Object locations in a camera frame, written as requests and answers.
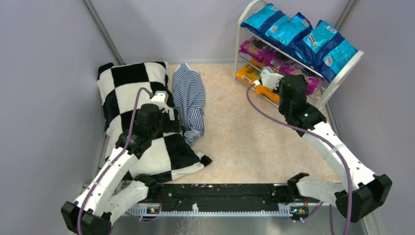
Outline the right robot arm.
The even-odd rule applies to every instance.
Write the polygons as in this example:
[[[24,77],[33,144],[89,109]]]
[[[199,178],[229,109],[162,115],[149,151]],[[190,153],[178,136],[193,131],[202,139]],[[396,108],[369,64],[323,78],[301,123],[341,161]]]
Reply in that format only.
[[[288,180],[294,198],[311,197],[328,203],[356,223],[382,206],[392,187],[386,174],[366,167],[337,137],[321,111],[307,102],[302,75],[288,75],[279,82],[279,112],[291,128],[317,150],[341,180],[332,183],[299,173]]]

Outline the blue Slendy candy bag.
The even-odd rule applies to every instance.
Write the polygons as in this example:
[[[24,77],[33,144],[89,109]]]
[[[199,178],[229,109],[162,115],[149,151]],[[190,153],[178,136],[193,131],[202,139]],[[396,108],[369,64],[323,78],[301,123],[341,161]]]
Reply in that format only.
[[[357,49],[326,21],[318,24],[302,40],[295,43],[297,53],[327,82],[332,82],[357,53]]]

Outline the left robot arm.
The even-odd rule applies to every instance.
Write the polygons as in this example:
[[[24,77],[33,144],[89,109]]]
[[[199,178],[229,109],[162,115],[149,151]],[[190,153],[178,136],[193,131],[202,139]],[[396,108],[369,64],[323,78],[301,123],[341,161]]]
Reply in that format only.
[[[77,235],[109,235],[128,209],[155,190],[153,178],[139,175],[125,189],[114,193],[124,175],[157,136],[181,130],[177,108],[147,103],[134,110],[130,128],[119,136],[104,167],[74,202],[66,201],[61,207],[66,227]]]

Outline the blue candy bag front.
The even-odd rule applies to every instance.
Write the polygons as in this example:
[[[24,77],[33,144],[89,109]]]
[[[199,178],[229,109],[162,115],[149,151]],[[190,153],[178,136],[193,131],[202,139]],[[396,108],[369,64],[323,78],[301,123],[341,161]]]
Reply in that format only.
[[[275,33],[284,23],[289,22],[290,19],[281,9],[270,3],[249,16],[240,26],[266,38]]]

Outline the orange 100 candy bag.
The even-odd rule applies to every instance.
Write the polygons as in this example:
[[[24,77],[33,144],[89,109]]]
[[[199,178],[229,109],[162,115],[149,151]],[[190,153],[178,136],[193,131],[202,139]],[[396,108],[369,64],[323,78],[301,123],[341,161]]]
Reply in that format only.
[[[270,99],[272,102],[279,103],[280,97],[277,93],[274,93],[273,90],[263,85],[258,85],[254,89],[255,89],[256,94],[264,95],[265,97]]]

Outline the purple grape candy bag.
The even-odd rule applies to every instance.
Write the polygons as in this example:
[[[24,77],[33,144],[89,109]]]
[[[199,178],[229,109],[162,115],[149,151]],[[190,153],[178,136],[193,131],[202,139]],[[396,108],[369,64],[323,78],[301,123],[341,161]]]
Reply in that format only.
[[[258,62],[263,62],[265,57],[272,50],[273,49],[262,40],[256,37],[251,37],[240,45],[239,52],[251,56]]]
[[[263,63],[266,66],[277,69],[280,73],[293,74],[294,72],[292,66],[295,64],[295,61],[275,50],[264,56]]]

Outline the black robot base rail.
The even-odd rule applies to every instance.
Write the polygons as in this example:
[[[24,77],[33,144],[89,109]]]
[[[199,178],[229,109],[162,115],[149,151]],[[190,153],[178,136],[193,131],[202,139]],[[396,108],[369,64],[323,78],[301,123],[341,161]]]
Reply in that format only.
[[[286,184],[159,184],[138,205],[160,206],[161,212],[278,212],[317,202],[295,199]]]

